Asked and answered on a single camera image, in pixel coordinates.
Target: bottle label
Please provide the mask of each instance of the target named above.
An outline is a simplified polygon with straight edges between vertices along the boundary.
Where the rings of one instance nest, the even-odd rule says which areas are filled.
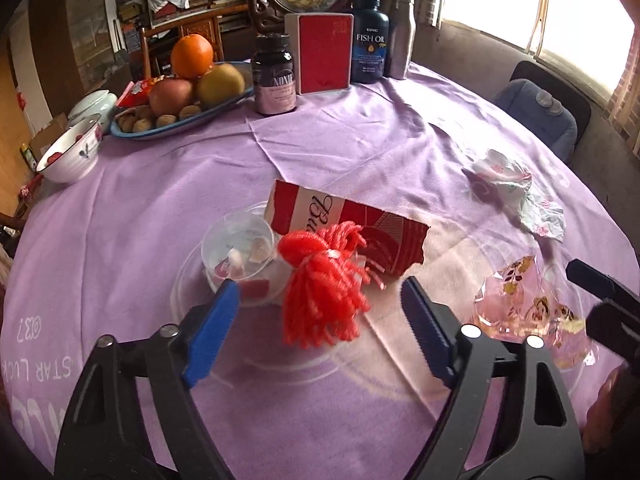
[[[254,68],[255,108],[265,115],[289,112],[296,107],[293,63]]]
[[[355,35],[351,62],[356,72],[382,77],[386,56],[386,30],[366,27]]]

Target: clear plastic cup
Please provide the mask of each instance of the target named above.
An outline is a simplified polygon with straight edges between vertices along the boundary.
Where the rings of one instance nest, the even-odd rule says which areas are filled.
[[[213,291],[227,278],[238,283],[242,306],[275,298],[291,268],[278,257],[277,236],[260,216],[239,211],[224,215],[202,240],[200,254]]]

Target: crumpled tissue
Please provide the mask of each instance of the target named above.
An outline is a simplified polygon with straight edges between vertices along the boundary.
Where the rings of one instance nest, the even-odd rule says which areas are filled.
[[[595,362],[584,320],[560,303],[535,256],[525,256],[484,280],[474,298],[471,322],[496,339],[541,337],[560,369]]]
[[[471,171],[495,187],[498,196],[531,233],[562,241],[564,210],[546,199],[533,183],[531,173],[500,152],[488,150],[472,163]]]

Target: purple tablecloth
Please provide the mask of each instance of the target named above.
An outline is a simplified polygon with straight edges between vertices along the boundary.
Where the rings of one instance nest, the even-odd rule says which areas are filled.
[[[534,238],[482,199],[462,167],[487,148],[519,158],[564,207],[564,243]],[[96,338],[145,338],[205,300],[195,250],[204,232],[225,212],[266,200],[276,177],[427,221],[425,264],[412,272],[460,316],[487,274],[529,253],[583,315],[594,298],[564,284],[572,258],[639,290],[629,241],[578,178],[498,108],[425,68],[402,82],[300,98],[284,116],[262,118],[248,101],[177,137],[108,137],[86,178],[34,209],[4,304],[0,360],[14,423],[49,468]],[[404,476],[446,392],[399,313],[398,288],[371,294],[359,341],[309,352],[282,345],[277,306],[241,310],[212,375],[193,391],[238,479]],[[603,349],[596,357],[564,374],[580,421],[618,362]],[[148,385],[140,389],[156,457],[170,464]]]

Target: metal screw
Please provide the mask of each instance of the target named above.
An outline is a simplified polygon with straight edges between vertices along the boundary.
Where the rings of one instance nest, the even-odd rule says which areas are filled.
[[[471,339],[476,339],[482,334],[482,331],[475,325],[463,325],[462,328],[460,328],[460,332]]]
[[[160,328],[160,335],[162,337],[174,337],[178,335],[178,332],[180,332],[180,329],[174,324],[164,325]]]
[[[98,341],[95,342],[95,345],[98,348],[107,348],[107,346],[111,346],[114,341],[116,340],[113,338],[112,335],[105,334],[105,335],[101,335],[98,338]]]
[[[533,348],[542,348],[545,345],[545,342],[541,337],[532,334],[527,337],[527,344]]]

